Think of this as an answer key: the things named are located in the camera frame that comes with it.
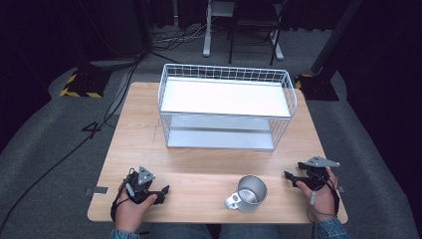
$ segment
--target person's right hand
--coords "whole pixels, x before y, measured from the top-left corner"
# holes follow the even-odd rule
[[[337,177],[332,173],[330,169],[326,170],[328,172],[329,180],[328,183],[332,183],[332,187],[337,189]],[[302,181],[297,181],[296,185],[304,193],[305,198],[308,203],[311,203],[311,196],[313,191],[310,190],[307,185]],[[312,213],[317,221],[322,221],[326,219],[331,219],[335,217],[335,206],[334,198],[331,193],[331,189],[325,185],[323,188],[316,192],[315,204],[312,210]]]
[[[140,204],[135,204],[131,200],[127,200],[127,198],[127,192],[124,189],[119,198],[119,201],[122,201],[122,203],[115,211],[114,229],[135,233],[142,222],[143,214],[154,204],[157,195],[152,194],[148,196]]]

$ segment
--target metal mug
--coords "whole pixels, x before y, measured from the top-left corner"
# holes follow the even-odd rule
[[[238,183],[237,190],[225,200],[228,209],[254,212],[267,197],[267,185],[255,175],[246,175]]]

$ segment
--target desk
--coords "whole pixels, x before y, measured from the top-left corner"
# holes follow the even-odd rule
[[[109,147],[88,211],[93,221],[111,221],[109,209],[121,181],[131,167],[143,165],[156,176],[150,190],[170,185],[164,204],[151,207],[147,222],[195,223],[309,223],[308,203],[292,187],[284,170],[301,174],[298,161],[324,156],[305,99],[298,94],[298,109],[274,151],[240,149],[167,148],[157,107],[158,83],[133,83]],[[254,213],[228,210],[224,200],[245,174],[255,174],[267,184],[268,196]],[[342,201],[338,211],[344,223]]]
[[[220,2],[208,0],[207,29],[205,31],[204,50],[202,52],[202,56],[209,57],[211,55],[211,17],[232,17],[234,5],[234,2]],[[275,34],[274,32],[271,34],[271,41],[273,42],[273,44],[276,43],[276,36],[277,34]],[[283,56],[283,52],[280,48],[279,43],[277,43],[276,58],[279,61],[285,58]]]

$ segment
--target chair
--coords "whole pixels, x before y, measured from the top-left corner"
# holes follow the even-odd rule
[[[281,6],[284,6],[287,1],[281,1]],[[268,46],[271,44],[273,51],[270,65],[273,65],[274,57],[280,37],[280,18],[282,11],[277,13],[273,0],[236,0],[233,9],[232,24],[228,38],[230,39],[230,56],[229,64],[232,63],[233,46],[234,45],[249,45],[249,46]],[[235,42],[235,33],[238,31],[247,32],[268,32],[263,42],[260,43],[246,43]],[[276,34],[275,44],[272,42],[272,32]]]

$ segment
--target wire basket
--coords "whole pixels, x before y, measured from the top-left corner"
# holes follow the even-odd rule
[[[284,70],[167,64],[158,90],[169,147],[274,150],[296,108]]]

